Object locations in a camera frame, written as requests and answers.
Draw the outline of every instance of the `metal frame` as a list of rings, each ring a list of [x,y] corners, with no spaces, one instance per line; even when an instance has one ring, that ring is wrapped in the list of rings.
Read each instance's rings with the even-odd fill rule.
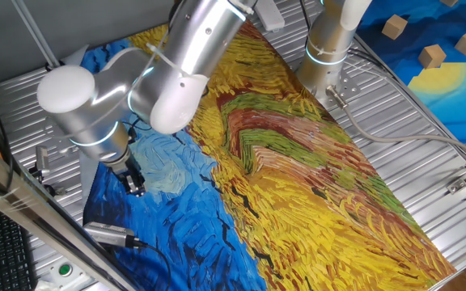
[[[412,101],[411,104],[428,120],[430,120],[436,128],[443,133],[446,137],[450,137],[452,139],[457,140],[454,134],[451,133],[449,129],[436,117],[427,106],[420,101],[420,99],[409,89],[409,87],[402,82],[402,79],[400,79],[393,70],[391,70],[386,63],[380,59],[379,56],[371,49],[365,42],[364,40],[361,39],[359,35],[355,35],[355,40],[362,46],[362,48],[369,53],[371,56],[377,59],[381,65],[386,68],[388,73],[392,75],[395,80],[398,80],[398,83],[400,85],[401,90],[409,97],[409,100]],[[466,159],[466,153],[462,151],[459,147],[455,145],[451,145],[462,157]]]
[[[113,257],[72,220],[60,205],[21,168],[11,191],[0,196],[0,211],[111,290],[141,290]],[[8,178],[8,166],[0,159],[0,188]]]
[[[19,13],[19,16],[21,16],[21,19],[26,25],[26,28],[28,28],[30,35],[32,35],[33,40],[37,43],[37,46],[39,47],[40,51],[44,55],[44,58],[46,59],[48,64],[52,68],[60,67],[61,63],[58,61],[58,59],[53,54],[52,49],[49,47],[48,42],[42,35],[42,32],[40,32],[40,29],[37,26],[36,21],[33,19],[32,14],[30,14],[30,11],[24,4],[24,1],[23,0],[12,0],[12,3],[14,4],[15,9]]]

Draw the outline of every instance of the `metal grid platform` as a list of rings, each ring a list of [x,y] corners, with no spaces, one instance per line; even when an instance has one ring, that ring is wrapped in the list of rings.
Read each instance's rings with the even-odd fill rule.
[[[286,26],[278,32],[263,32],[273,47],[292,69],[304,55],[307,28],[299,0],[277,1]],[[321,11],[314,0],[306,1],[313,19]],[[264,31],[254,15],[251,21]],[[348,59],[360,64],[357,57]],[[382,78],[346,67],[362,93],[349,99],[356,119],[370,133],[400,136],[426,133],[445,134],[429,112],[424,113],[415,97],[400,93]],[[56,197],[78,223],[82,223],[83,198],[80,165],[76,148],[67,156],[58,153],[58,141],[44,133],[45,112],[36,101],[36,87],[45,75],[37,70],[0,83],[0,112],[9,133],[15,158],[26,167],[35,162],[37,145],[48,146],[51,174],[45,183],[64,187],[66,195]],[[330,114],[346,130],[368,157],[396,197],[445,257],[457,268],[466,260],[466,197],[446,195],[446,186],[457,173],[466,171],[466,159],[451,146],[438,141],[411,141],[399,144],[370,142],[359,136],[344,112],[334,103],[324,104]],[[35,237],[30,237],[32,261],[38,277],[62,257]]]

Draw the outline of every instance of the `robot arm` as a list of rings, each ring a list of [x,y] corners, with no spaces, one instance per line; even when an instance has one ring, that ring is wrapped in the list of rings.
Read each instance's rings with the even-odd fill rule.
[[[339,89],[341,69],[362,16],[371,0],[324,0],[308,34],[305,58],[296,73],[299,81],[320,102],[328,101],[326,89]]]
[[[166,61],[145,70],[150,56],[128,48],[96,75],[62,66],[41,80],[39,105],[85,155],[111,167],[128,194],[140,196],[145,180],[118,120],[134,112],[160,133],[184,128],[255,1],[184,0],[172,21]]]

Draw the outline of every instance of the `cylindrical metal rod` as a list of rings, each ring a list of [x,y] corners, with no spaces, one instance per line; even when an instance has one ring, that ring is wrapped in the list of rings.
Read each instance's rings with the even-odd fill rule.
[[[48,64],[52,68],[60,67],[61,66],[60,62],[53,54],[51,48],[48,45],[48,42],[46,42],[46,39],[40,32],[40,29],[37,26],[36,21],[33,19],[32,15],[30,14],[30,11],[24,4],[23,0],[12,0],[12,3],[14,3],[15,9],[19,13],[19,16],[21,16],[21,19],[23,20],[24,24],[30,31],[30,34],[32,35],[33,40],[37,43],[37,46],[39,47],[40,51],[44,55],[44,58],[46,59]]]

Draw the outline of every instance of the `green brushstrokes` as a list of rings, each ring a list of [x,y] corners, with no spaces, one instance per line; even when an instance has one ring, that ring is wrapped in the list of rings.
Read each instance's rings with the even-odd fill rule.
[[[328,156],[313,153],[296,141],[292,141],[273,130],[245,129],[240,131],[239,135],[242,145],[242,163],[249,173],[254,170],[255,153],[253,146],[265,147],[314,168],[327,164]]]
[[[340,170],[333,178],[336,180],[337,184],[344,189],[351,190],[355,187],[356,181],[352,171]]]
[[[389,190],[386,183],[379,177],[369,177],[368,180],[371,182],[371,187],[379,194],[379,198],[382,200],[380,203],[384,208],[396,213],[404,222],[412,226],[415,230],[418,230],[423,234],[420,226],[414,221],[411,214],[405,210],[404,206],[400,201],[393,195],[392,191]]]
[[[431,288],[431,287],[433,287],[434,285],[436,285],[436,283],[438,283],[436,280],[434,280],[434,279],[429,279],[429,280],[427,280],[427,287],[428,287],[428,288]]]
[[[232,101],[224,104],[222,106],[222,124],[225,126],[227,143],[226,146],[229,146],[230,130],[227,124],[227,117],[235,109],[257,109],[257,110],[266,110],[279,113],[281,115],[287,116],[289,118],[302,117],[311,121],[320,122],[326,124],[326,127],[321,128],[321,132],[341,144],[347,144],[350,142],[350,138],[346,133],[334,124],[333,122],[323,120],[321,115],[317,115],[315,112],[310,112],[308,107],[305,106],[304,112],[300,103],[292,104],[289,101],[277,101],[272,95],[261,95],[255,93],[247,93],[237,96]]]

